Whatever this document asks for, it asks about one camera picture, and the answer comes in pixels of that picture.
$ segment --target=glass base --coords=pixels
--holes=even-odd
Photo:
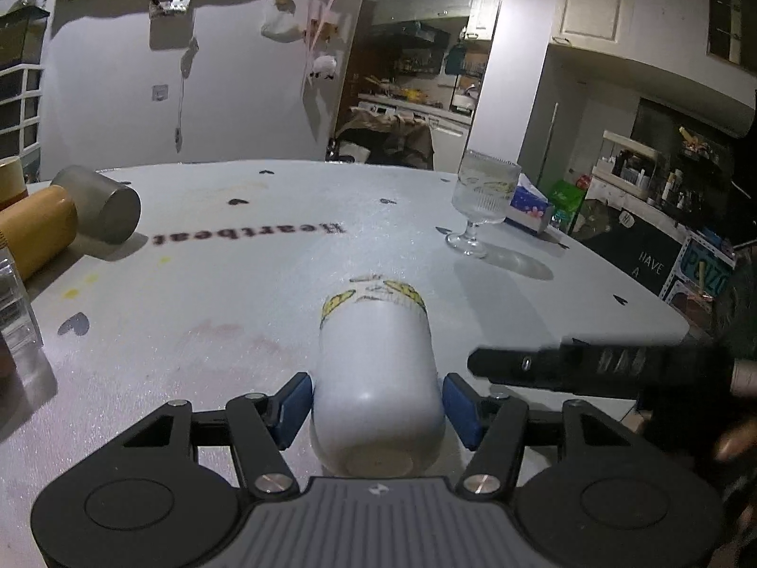
[[[462,235],[453,235],[450,233],[447,235],[445,241],[451,248],[462,252],[466,256],[473,256],[474,258],[483,258],[486,256],[486,247],[484,244],[478,239],[467,237],[465,233]]]

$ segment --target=red object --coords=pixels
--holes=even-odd
[[[578,178],[578,181],[575,182],[575,187],[577,187],[579,190],[588,190],[589,186],[591,185],[591,175],[582,175]]]

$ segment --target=tabletop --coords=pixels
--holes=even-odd
[[[537,239],[490,225],[481,228],[486,260],[452,250],[444,235],[466,220],[444,173],[264,160],[105,175],[139,193],[137,233],[121,248],[77,240],[27,283],[44,348],[0,387],[3,566],[43,566],[29,532],[36,495],[165,401],[222,408],[312,370],[321,306],[347,278],[412,284],[429,311],[440,376],[459,372],[482,393],[501,389],[468,374],[479,345],[678,343],[687,333],[672,308],[557,231]],[[567,397],[516,392],[552,409]],[[590,401],[618,419],[631,407]],[[285,452],[300,485],[321,472],[307,427]],[[431,471],[459,476],[468,459],[448,432]],[[203,449],[200,461],[233,480],[228,451]],[[529,451],[524,471],[545,464]]]

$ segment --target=gray cylinder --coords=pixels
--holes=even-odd
[[[73,198],[82,235],[122,244],[134,233],[141,203],[131,187],[76,165],[60,171],[52,183],[65,188]]]

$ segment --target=white cup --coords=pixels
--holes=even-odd
[[[323,306],[310,439],[338,476],[415,476],[437,458],[444,408],[425,304],[412,286],[351,279]]]

